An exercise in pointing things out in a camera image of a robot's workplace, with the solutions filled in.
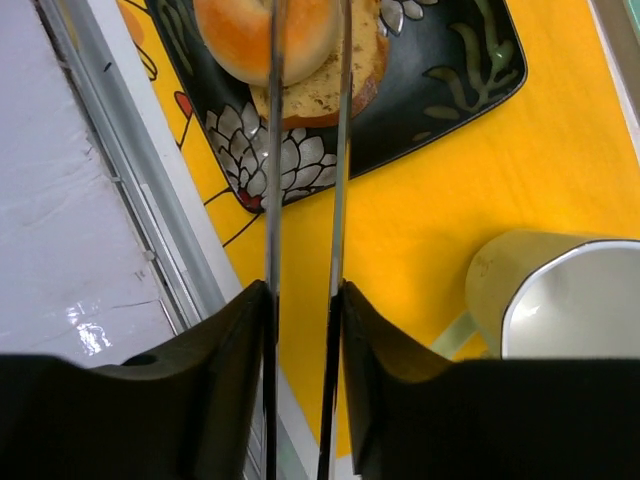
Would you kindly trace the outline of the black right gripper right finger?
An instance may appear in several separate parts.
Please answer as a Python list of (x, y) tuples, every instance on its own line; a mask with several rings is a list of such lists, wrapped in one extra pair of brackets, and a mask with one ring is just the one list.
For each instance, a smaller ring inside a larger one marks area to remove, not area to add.
[(467, 360), (424, 347), (353, 283), (341, 298), (353, 469), (364, 479), (635, 479), (635, 360)]

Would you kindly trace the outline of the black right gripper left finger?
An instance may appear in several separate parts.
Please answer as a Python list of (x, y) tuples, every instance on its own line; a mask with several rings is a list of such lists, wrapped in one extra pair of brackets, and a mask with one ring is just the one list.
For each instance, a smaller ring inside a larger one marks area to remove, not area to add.
[(266, 286), (120, 365), (1, 358), (5, 479), (238, 479), (260, 371)]

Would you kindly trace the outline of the metal serving tongs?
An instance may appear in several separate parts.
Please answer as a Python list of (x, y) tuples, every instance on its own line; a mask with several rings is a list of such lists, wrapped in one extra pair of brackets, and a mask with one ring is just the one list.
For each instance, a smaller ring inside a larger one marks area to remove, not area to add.
[[(342, 1), (342, 65), (340, 111), (337, 137), (337, 172), (331, 242), (331, 268), (327, 314), (326, 360), (323, 380), (321, 435), (317, 466), (318, 479), (333, 479), (336, 469), (336, 410), (340, 358), (339, 310), (343, 284), (343, 255), (347, 204), (347, 183), (351, 159), (352, 107), (352, 3)], [(261, 442), (262, 479), (277, 477), (278, 420), (278, 341), (280, 320), (281, 271), (281, 134), (283, 73), (286, 59), (285, 1), (275, 1), (270, 18), (270, 108), (268, 118), (269, 147), (267, 170), (265, 280), (270, 296), (270, 316), (264, 327), (263, 345), (263, 429)]]

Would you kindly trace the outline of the brown bread loaf slice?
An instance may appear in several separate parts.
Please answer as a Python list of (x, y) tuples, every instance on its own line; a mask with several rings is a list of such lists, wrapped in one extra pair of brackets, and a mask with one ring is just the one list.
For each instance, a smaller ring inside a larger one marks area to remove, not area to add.
[[(379, 91), (389, 56), (389, 40), (379, 26), (380, 3), (352, 2), (352, 109), (357, 116)], [(343, 37), (323, 65), (308, 78), (283, 89), (283, 128), (326, 128), (338, 124)]]

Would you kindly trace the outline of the small glazed orange donut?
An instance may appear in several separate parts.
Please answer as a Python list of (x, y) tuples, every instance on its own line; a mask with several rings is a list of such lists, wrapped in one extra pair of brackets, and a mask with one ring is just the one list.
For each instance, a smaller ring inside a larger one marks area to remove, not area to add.
[[(216, 62), (236, 79), (266, 86), (271, 70), (269, 1), (195, 1), (196, 24)], [(311, 76), (337, 42), (341, 8), (337, 1), (287, 1), (283, 34), (283, 83)]]

